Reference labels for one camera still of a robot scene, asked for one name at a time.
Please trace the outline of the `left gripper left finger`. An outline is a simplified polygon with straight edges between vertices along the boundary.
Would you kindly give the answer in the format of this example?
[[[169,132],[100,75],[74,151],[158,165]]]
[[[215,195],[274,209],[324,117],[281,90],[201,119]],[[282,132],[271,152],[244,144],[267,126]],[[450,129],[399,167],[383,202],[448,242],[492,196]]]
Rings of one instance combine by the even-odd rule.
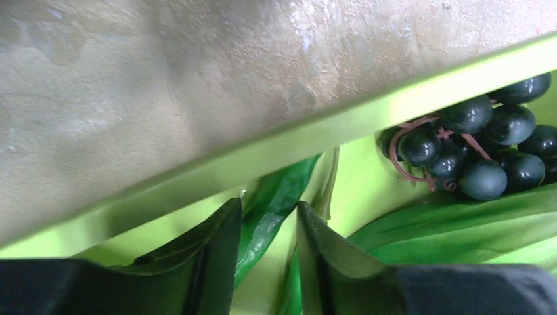
[[[87,259],[3,259],[2,314],[228,314],[242,202],[127,266]]]

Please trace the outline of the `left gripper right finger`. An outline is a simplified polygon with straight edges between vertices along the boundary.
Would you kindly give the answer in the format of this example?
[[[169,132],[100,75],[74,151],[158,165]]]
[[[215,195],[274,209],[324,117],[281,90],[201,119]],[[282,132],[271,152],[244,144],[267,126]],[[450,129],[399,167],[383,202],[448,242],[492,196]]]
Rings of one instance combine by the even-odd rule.
[[[386,264],[298,203],[304,314],[555,314],[556,282],[527,264]]]

